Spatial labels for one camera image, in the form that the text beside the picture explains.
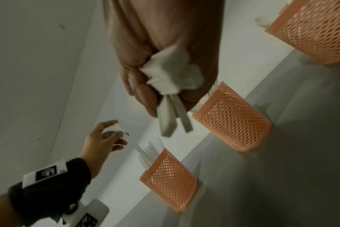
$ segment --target orange basket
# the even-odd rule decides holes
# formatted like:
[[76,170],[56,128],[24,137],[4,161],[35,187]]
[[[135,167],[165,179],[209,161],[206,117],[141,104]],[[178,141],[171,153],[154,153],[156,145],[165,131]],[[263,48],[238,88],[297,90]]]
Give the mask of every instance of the orange basket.
[[259,146],[272,128],[264,115],[224,82],[192,118],[236,151]]
[[340,63],[340,0],[294,0],[266,32],[321,64]]
[[190,204],[197,179],[166,148],[139,179],[177,212]]

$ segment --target table surface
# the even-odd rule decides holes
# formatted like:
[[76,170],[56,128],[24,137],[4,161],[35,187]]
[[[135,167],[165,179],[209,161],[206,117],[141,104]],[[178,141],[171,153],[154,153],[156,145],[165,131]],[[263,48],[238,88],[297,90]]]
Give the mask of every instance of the table surface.
[[177,213],[153,192],[117,225],[340,226],[340,64],[293,51],[246,100],[274,124],[239,153],[209,134],[182,161],[198,191]]

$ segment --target forearm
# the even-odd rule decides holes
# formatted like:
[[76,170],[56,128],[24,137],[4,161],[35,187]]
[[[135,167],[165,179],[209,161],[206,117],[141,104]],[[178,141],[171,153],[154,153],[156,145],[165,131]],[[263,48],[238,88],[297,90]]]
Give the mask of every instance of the forearm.
[[21,216],[13,209],[8,194],[0,196],[0,227],[23,226]]

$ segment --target black strap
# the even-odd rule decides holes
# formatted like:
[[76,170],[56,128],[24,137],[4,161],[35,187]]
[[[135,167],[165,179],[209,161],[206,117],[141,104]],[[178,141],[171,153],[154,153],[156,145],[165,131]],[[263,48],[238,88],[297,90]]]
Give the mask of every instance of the black strap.
[[81,158],[67,162],[68,172],[25,189],[18,183],[8,190],[10,201],[26,227],[42,218],[59,221],[64,211],[80,200],[90,184],[91,173]]

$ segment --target plastic pencil holder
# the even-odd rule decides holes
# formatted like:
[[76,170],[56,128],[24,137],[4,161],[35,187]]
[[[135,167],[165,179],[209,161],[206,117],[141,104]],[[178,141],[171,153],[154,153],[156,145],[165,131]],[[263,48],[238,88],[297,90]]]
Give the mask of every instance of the plastic pencil holder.
[[192,118],[236,151],[259,146],[272,128],[264,115],[224,82]]
[[166,148],[139,179],[177,212],[190,204],[197,179]]
[[340,0],[293,0],[266,32],[321,64],[340,63]]

